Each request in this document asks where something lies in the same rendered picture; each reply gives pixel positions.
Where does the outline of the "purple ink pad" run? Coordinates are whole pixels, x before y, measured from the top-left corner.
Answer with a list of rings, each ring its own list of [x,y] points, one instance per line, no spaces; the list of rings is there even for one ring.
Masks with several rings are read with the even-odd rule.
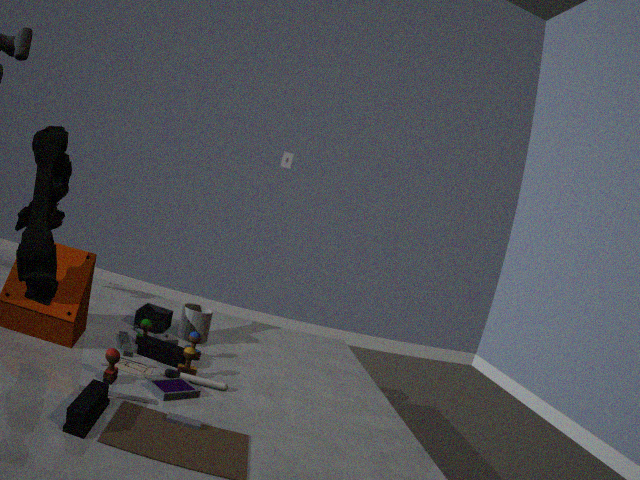
[[[162,401],[195,399],[200,397],[201,392],[184,378],[147,379],[146,387]]]

